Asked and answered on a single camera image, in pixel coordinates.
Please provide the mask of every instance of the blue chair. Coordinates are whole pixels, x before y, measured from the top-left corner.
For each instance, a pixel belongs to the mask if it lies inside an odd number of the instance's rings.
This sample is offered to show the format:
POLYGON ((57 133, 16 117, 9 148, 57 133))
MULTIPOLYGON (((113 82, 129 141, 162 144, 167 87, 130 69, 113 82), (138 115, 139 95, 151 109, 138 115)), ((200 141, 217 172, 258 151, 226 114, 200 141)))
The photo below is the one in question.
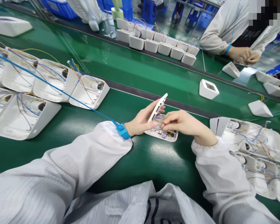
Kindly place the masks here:
POLYGON ((193 26, 195 22, 197 24, 200 15, 201 15, 201 12, 196 11, 194 8, 192 8, 191 11, 189 12, 189 15, 188 15, 187 19, 186 19, 186 22, 187 22, 188 19, 190 20, 188 26, 193 26))
POLYGON ((153 24, 156 21, 156 4, 154 3, 154 1, 144 0, 142 18, 150 24, 153 24))
MULTIPOLYGON (((177 5, 175 5, 175 9, 172 14, 172 18, 171 18, 172 21, 174 20, 174 16, 176 15, 176 10, 177 10, 177 5)), ((181 18, 183 17, 183 11, 184 11, 184 4, 180 11, 180 18, 178 19, 179 22, 181 21, 181 18)))

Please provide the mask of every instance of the blue ground cord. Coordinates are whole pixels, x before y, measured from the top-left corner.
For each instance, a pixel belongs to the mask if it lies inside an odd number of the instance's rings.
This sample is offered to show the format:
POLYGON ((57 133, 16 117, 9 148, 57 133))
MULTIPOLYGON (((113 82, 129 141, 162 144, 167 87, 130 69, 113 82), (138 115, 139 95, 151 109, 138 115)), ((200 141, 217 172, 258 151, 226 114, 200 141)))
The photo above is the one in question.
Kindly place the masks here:
POLYGON ((4 58, 4 57, 2 57, 2 56, 0 56, 0 58, 3 59, 3 60, 5 60, 5 61, 7 61, 7 62, 9 62, 9 63, 11 63, 12 65, 14 65, 14 66, 16 66, 16 67, 18 67, 18 68, 20 68, 20 69, 22 69, 22 70, 28 72, 29 74, 33 75, 34 77, 38 78, 39 80, 43 81, 44 83, 48 84, 49 86, 51 86, 51 87, 53 87, 53 88, 59 90, 60 92, 62 92, 62 93, 65 94, 65 95, 67 95, 69 98, 71 98, 71 99, 75 100, 76 102, 82 104, 83 106, 87 107, 88 109, 93 110, 94 112, 97 112, 98 114, 104 116, 105 118, 107 118, 107 119, 109 119, 110 121, 112 121, 112 122, 115 124, 116 127, 119 126, 119 125, 118 125, 114 120, 112 120, 111 118, 107 117, 106 115, 102 114, 101 112, 98 112, 98 111, 95 110, 95 109, 90 108, 89 106, 87 106, 86 104, 80 102, 79 100, 73 98, 71 95, 65 93, 63 90, 61 90, 61 89, 55 87, 54 85, 48 83, 47 81, 45 81, 45 80, 42 79, 41 77, 37 76, 37 75, 34 74, 33 72, 31 72, 31 71, 29 71, 29 70, 27 70, 27 69, 25 69, 25 68, 23 68, 23 67, 21 67, 21 66, 15 64, 14 62, 10 61, 10 60, 7 59, 7 58, 4 58))

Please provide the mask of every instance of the blue plastic stool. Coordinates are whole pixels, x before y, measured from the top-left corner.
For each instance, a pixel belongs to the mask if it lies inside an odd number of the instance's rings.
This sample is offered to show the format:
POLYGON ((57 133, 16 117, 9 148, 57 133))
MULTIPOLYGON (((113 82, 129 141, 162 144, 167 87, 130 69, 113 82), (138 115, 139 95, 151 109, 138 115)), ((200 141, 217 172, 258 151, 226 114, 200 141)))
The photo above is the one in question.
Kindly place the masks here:
MULTIPOLYGON (((175 5, 175 9, 172 14, 172 18, 171 18, 172 21, 174 20, 174 16, 176 15, 176 10, 177 10, 177 5, 175 5)), ((178 19, 179 22, 181 21, 181 18, 183 17, 183 11, 184 11, 184 4, 180 11, 180 18, 178 19)))
POLYGON ((191 11, 189 12, 189 15, 188 15, 187 19, 186 19, 186 22, 187 22, 188 19, 190 20, 188 26, 193 26, 195 22, 197 24, 200 15, 201 15, 201 12, 196 11, 194 8, 192 8, 191 11))

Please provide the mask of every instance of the white device panel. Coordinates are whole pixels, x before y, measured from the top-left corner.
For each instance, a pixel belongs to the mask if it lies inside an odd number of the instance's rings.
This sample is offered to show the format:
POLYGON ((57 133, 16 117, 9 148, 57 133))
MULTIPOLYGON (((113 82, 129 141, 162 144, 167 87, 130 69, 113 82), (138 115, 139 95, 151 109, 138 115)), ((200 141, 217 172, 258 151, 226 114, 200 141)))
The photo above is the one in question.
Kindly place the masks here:
POLYGON ((212 100, 219 95, 219 90, 212 82, 202 79, 199 85, 199 95, 212 100))
POLYGON ((225 65, 222 69, 223 72, 227 73, 233 78, 238 78, 240 76, 240 71, 237 69, 237 67, 234 65, 234 63, 229 62, 227 65, 225 65))
MULTIPOLYGON (((72 93, 72 97, 86 104, 92 109, 97 109, 107 95, 109 89, 110 87, 104 80, 84 75, 81 77, 81 81, 78 83, 74 92, 72 93)), ((72 98, 69 99, 69 103, 74 106, 89 110, 89 108, 78 103, 72 98)))
POLYGON ((0 34, 15 37, 31 30, 32 26, 28 21, 9 16, 0 16, 0 34))

